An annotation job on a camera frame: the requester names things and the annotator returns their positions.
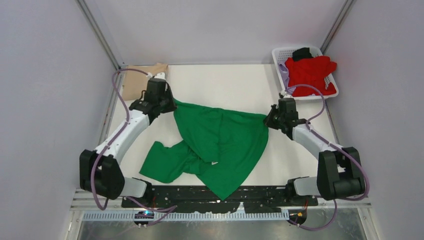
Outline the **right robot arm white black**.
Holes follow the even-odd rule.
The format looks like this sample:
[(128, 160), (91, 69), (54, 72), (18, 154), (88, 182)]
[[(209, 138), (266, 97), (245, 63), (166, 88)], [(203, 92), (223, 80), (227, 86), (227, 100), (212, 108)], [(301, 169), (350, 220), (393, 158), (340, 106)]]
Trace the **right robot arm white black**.
[(326, 140), (304, 118), (299, 118), (296, 101), (280, 98), (264, 119), (271, 129), (280, 130), (290, 140), (303, 146), (318, 162), (316, 176), (292, 178), (285, 188), (288, 197), (314, 196), (327, 201), (351, 199), (366, 193), (359, 152)]

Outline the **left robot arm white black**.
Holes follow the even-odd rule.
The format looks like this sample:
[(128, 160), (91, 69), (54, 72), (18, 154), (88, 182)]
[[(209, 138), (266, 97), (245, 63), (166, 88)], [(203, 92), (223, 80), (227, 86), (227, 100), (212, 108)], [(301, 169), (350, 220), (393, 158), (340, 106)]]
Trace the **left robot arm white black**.
[(137, 137), (161, 114), (177, 109), (171, 87), (163, 74), (148, 80), (142, 99), (135, 100), (113, 134), (94, 150), (79, 157), (80, 187), (110, 200), (118, 197), (141, 198), (149, 183), (125, 177), (120, 163)]

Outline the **green t-shirt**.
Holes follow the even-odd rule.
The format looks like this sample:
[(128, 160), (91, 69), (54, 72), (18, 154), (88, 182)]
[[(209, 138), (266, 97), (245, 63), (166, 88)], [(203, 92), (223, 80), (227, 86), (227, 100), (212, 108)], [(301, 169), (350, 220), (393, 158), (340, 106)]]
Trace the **green t-shirt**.
[(182, 140), (173, 146), (155, 141), (140, 174), (165, 184), (192, 174), (225, 200), (247, 179), (266, 149), (265, 115), (178, 101), (173, 116)]

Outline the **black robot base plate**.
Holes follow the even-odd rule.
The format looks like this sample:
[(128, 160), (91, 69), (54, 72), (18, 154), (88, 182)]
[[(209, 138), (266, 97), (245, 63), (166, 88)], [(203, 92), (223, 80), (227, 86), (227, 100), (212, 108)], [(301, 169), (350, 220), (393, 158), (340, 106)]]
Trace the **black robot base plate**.
[(249, 213), (276, 213), (280, 207), (303, 209), (315, 207), (318, 200), (311, 196), (294, 196), (284, 186), (241, 186), (230, 196), (220, 199), (208, 187), (200, 185), (153, 185), (135, 201), (124, 199), (123, 208), (138, 208), (140, 203), (149, 208), (167, 209), (176, 206), (175, 213), (234, 213), (243, 206)]

